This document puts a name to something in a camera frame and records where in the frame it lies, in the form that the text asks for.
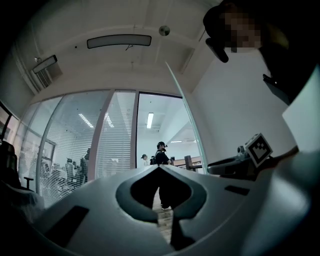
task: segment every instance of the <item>floor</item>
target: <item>floor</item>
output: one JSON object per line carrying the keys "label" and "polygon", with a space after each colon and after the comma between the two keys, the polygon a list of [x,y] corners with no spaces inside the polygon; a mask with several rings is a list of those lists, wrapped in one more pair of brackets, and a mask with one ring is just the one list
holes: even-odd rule
{"label": "floor", "polygon": [[171,240],[171,230],[172,230],[172,221],[174,212],[170,210],[161,209],[161,201],[159,197],[159,188],[155,193],[153,199],[152,210],[158,214],[158,228],[163,235],[167,243],[170,243]]}

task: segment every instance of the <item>person in black clothing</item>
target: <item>person in black clothing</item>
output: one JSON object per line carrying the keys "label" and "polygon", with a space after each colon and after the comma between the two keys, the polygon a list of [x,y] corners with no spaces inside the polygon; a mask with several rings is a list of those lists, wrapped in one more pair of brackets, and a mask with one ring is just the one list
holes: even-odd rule
{"label": "person in black clothing", "polygon": [[228,61],[225,47],[259,49],[274,86],[290,104],[319,62],[317,11],[308,2],[224,0],[203,18],[211,37],[206,43],[222,62]]}
{"label": "person in black clothing", "polygon": [[[155,153],[155,161],[158,165],[170,165],[171,160],[165,154],[166,144],[163,141],[160,141],[156,145],[157,151]],[[168,184],[164,179],[161,179],[159,186],[159,196],[161,200],[162,210],[170,209],[170,195],[168,190]]]}

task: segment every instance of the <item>round ceiling vent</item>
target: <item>round ceiling vent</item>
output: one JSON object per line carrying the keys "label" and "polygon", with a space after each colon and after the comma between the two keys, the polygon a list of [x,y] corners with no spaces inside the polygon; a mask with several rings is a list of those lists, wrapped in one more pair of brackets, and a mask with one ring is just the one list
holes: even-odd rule
{"label": "round ceiling vent", "polygon": [[170,33],[170,28],[166,25],[159,27],[159,34],[166,37]]}

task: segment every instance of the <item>person wearing black cap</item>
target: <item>person wearing black cap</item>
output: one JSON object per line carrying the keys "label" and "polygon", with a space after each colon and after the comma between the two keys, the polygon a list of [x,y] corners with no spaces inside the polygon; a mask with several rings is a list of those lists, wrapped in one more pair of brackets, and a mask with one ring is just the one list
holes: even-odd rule
{"label": "person wearing black cap", "polygon": [[143,163],[144,166],[148,166],[149,165],[148,164],[148,156],[146,154],[143,154],[141,156],[141,159],[143,159],[143,161],[144,161],[144,163]]}
{"label": "person wearing black cap", "polygon": [[319,61],[317,11],[311,3],[290,0],[223,0],[203,18],[210,36],[206,44],[224,63],[229,60],[225,47],[234,54],[241,48],[259,49],[271,74],[261,74],[261,79],[271,81],[289,105]]}
{"label": "person wearing black cap", "polygon": [[[165,154],[166,144],[163,141],[158,142],[156,145],[157,151],[154,155],[155,161],[158,165],[170,165],[171,160]],[[168,184],[164,179],[161,180],[159,186],[159,196],[161,200],[161,208],[162,210],[170,209],[170,194],[168,190]]]}

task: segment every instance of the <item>person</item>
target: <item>person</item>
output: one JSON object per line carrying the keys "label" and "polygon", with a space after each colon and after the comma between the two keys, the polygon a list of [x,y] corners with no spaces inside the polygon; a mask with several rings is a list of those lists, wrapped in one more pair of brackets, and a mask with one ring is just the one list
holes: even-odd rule
{"label": "person", "polygon": [[148,156],[146,154],[143,154],[141,159],[143,159],[143,165],[148,166]]}
{"label": "person", "polygon": [[[171,160],[165,154],[166,152],[166,144],[163,141],[158,142],[156,145],[157,151],[154,155],[155,161],[158,165],[170,165]],[[161,201],[161,208],[162,210],[169,210],[171,209],[170,206],[170,193],[168,190],[168,184],[162,178],[160,180],[159,186],[159,196]]]}
{"label": "person", "polygon": [[203,18],[207,44],[222,62],[228,61],[225,47],[259,49],[290,104],[319,61],[316,10],[289,0],[224,0]]}

